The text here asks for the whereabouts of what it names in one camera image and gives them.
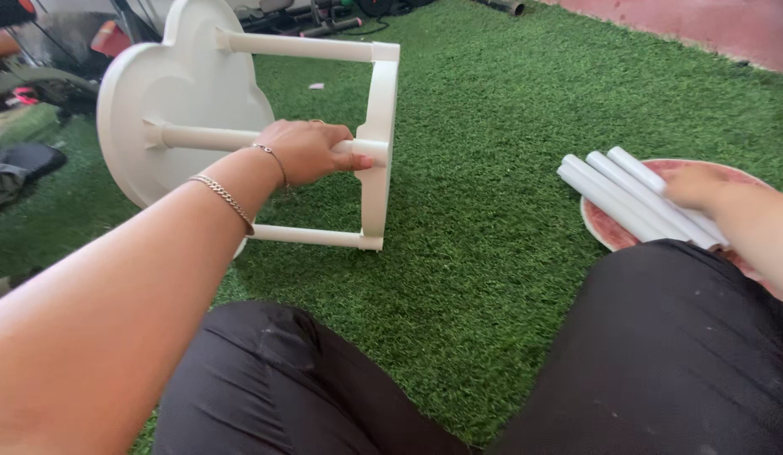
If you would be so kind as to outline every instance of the red patterned plate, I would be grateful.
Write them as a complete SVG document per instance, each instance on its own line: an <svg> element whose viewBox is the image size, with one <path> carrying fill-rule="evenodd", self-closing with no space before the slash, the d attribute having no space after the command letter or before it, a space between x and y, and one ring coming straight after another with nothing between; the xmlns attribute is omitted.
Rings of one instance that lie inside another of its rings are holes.
<svg viewBox="0 0 783 455"><path fill-rule="evenodd" d="M676 170L691 166L693 164L714 166L723 171L730 181L736 181L751 185L763 186L770 188L770 185L764 181L749 175L739 169L725 166L723 164L708 163L706 161L692 161L692 160L672 160L672 159L659 159L659 160L645 160L644 164L648 168L652 169L655 173L659 174L664 180L669 180L670 176L675 173ZM586 223L588 231L599 241L599 243L605 245L610 251L617 251L618 249L627 248L639 243L639 240L631 233L628 233L618 222L613 218L606 215L605 212L599 210L599 207L592 204L585 197L580 198L580 212L582 213L582 220ZM750 264L745 262L734 251L719 252L729 261L733 262L747 277L757 281L759 284L765 286L765 289L783 300L783 292L774 287L767 279L763 278Z"/></svg>

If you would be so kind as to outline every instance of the hand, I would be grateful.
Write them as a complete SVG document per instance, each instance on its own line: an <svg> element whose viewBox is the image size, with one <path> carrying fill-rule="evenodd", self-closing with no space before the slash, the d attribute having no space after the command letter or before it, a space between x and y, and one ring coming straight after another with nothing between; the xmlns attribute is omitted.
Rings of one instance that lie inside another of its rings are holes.
<svg viewBox="0 0 783 455"><path fill-rule="evenodd" d="M708 212L710 198L727 181L726 175L714 166L692 164L670 179L664 196L680 207Z"/></svg>
<svg viewBox="0 0 783 455"><path fill-rule="evenodd" d="M352 139L352 133L344 125L278 120L263 129L255 143L273 149L276 157L282 161L289 184L305 185L335 171L371 168L372 159L369 156L338 154L331 150L336 143ZM265 153L261 149L250 150Z"/></svg>

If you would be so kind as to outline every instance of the finger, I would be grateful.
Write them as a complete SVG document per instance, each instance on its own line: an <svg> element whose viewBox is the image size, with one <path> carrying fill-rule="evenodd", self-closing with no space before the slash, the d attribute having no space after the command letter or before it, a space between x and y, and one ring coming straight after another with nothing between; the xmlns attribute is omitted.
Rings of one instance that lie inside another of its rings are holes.
<svg viewBox="0 0 783 455"><path fill-rule="evenodd" d="M334 153L333 162L336 164L336 171L362 171L371 168L375 160L357 153Z"/></svg>
<svg viewBox="0 0 783 455"><path fill-rule="evenodd" d="M322 131L324 131L324 134L327 136L327 140L329 141L330 148L333 148L338 142L341 141L351 141L355 139L351 132L349 132L349 128L346 127L346 125L330 125L328 123L314 123L313 124L316 128L320 128Z"/></svg>

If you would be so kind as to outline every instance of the green turf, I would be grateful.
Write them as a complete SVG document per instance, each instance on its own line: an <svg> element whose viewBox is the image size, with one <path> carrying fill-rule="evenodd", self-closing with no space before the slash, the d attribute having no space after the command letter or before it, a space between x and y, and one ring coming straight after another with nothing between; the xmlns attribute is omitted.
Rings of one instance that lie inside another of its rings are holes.
<svg viewBox="0 0 783 455"><path fill-rule="evenodd" d="M216 302L265 297L312 311L397 380L423 412L487 444L527 396L588 267L605 249L555 174L567 153L730 164L783 190L783 75L530 4L512 18L439 0L371 39L402 45L383 253L250 242ZM368 65L255 59L278 118L362 122ZM322 91L310 83L324 82ZM93 124L30 129L70 163L0 211L0 275L48 265L136 213ZM260 217L357 230L349 175L277 199ZM134 452L146 452L153 421Z"/></svg>

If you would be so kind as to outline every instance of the black pants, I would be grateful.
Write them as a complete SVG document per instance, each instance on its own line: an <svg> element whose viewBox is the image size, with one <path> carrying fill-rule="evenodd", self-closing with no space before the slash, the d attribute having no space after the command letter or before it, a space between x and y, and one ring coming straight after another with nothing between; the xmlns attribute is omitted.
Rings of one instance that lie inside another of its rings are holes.
<svg viewBox="0 0 783 455"><path fill-rule="evenodd" d="M154 453L471 450L309 314L249 301L206 316ZM487 453L783 453L783 303L680 242L607 256Z"/></svg>

